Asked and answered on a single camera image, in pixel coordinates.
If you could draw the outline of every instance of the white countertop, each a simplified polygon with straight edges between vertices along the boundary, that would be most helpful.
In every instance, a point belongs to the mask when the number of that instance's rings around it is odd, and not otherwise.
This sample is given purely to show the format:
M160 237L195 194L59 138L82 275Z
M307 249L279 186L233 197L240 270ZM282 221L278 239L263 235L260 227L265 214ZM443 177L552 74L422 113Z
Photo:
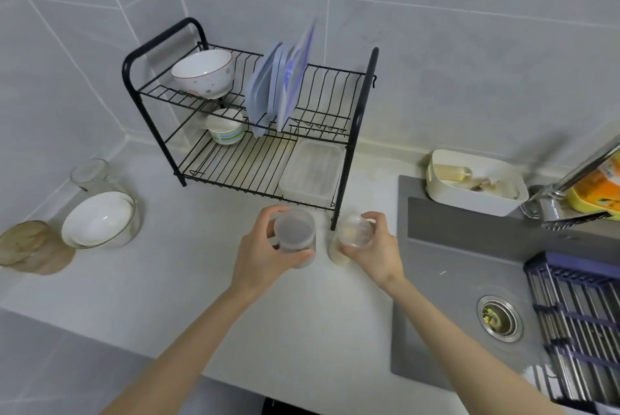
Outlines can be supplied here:
M116 250L80 251L62 272L27 275L0 305L150 357L229 284L241 237L273 201L213 185L182 188L158 147L128 144L114 160L141 199L143 226ZM414 165L356 153L342 213L379 210L396 231L398 176ZM390 372L392 301L355 264L317 256L291 270L234 325L205 375L322 415L466 414L448 391Z

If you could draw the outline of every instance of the sink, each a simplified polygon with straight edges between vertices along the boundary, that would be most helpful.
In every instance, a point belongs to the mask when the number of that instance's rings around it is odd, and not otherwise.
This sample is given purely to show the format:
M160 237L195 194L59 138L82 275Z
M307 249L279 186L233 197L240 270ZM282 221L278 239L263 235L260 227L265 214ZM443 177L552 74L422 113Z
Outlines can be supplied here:
M411 283L465 333L541 390L544 383L538 378L549 373L549 360L523 263L544 250L620 262L620 241L613 237L574 229L546 230L518 211L495 217L438 204L426 195L424 180L407 176L399 177L397 236ZM496 309L498 314L505 311L507 325L495 325L497 331L483 325L479 318L483 308ZM396 305L391 370L453 390ZM555 396L555 390L549 395Z

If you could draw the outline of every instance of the forearm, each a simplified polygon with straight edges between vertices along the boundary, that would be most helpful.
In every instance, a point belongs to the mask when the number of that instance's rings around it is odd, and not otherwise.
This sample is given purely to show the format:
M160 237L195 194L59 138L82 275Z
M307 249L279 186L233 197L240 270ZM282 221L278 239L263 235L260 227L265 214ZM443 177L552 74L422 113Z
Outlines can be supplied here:
M489 354L433 306L407 280L385 291L404 310L470 415L562 415L521 376Z
M254 297L228 289L102 415L176 414L230 327Z

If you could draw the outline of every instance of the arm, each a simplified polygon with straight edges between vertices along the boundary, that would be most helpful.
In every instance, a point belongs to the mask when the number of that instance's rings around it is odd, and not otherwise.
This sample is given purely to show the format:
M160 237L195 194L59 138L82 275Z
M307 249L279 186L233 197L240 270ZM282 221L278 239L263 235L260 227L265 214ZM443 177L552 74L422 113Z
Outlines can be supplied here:
M180 410L235 321L284 271L312 256L311 250L284 254L269 244L267 238L274 235L270 215L287 210L272 206L260 212L241 240L230 287L101 415L172 415Z
M439 360L461 402L471 415L563 415L536 388L489 354L445 317L405 278L396 237L382 213L366 247L341 247L375 283L404 310L433 355Z

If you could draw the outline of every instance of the chrome faucet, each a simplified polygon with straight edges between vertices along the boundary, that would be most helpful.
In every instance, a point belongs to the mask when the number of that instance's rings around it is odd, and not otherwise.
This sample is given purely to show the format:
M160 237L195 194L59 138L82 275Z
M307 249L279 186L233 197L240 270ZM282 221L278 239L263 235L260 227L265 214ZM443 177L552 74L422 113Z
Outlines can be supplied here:
M596 170L603 162L620 150L620 135L614 137L606 145L594 152L586 161L566 174L556 183L530 189L530 199L520 208L528 218L539 219L542 227L552 230L566 229L577 224L608 218L607 211L580 213L571 208L565 199L566 192L587 174Z

